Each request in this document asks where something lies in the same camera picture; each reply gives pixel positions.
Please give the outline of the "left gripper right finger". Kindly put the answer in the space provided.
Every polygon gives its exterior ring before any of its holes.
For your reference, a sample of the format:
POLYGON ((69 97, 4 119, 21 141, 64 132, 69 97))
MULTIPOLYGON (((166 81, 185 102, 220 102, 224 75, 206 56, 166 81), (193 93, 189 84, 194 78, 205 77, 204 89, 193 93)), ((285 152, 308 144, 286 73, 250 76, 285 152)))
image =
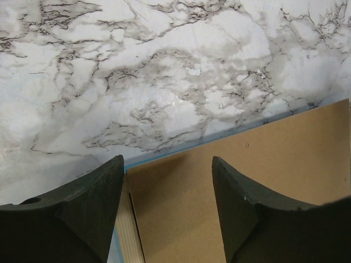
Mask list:
POLYGON ((227 262, 350 262, 350 198, 313 205, 241 174, 220 157, 212 178, 227 262))

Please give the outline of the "brown cardboard backing board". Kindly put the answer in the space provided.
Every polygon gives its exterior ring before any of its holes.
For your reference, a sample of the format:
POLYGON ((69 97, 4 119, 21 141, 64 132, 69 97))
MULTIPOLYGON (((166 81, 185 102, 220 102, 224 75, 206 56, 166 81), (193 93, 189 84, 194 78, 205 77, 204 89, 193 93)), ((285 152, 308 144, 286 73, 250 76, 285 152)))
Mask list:
POLYGON ((349 101, 127 171, 146 262, 350 262, 349 101))

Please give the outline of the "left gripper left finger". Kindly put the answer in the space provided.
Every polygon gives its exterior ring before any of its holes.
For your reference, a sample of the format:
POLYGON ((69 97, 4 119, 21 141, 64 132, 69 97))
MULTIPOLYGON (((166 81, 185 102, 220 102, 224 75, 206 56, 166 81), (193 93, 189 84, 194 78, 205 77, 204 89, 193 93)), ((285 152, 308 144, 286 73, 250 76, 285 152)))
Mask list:
POLYGON ((1 206, 1 262, 107 262, 124 178, 115 156, 20 204, 1 206))

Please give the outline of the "blue wooden photo frame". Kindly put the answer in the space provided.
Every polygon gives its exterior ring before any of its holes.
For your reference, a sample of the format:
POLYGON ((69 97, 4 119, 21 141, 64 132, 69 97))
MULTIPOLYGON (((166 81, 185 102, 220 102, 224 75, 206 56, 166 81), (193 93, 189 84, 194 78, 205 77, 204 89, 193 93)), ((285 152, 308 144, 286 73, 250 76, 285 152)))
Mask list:
POLYGON ((212 182, 218 156, 286 195, 297 188, 288 170, 299 116, 287 117, 127 169, 116 219, 123 262, 224 262, 212 182))

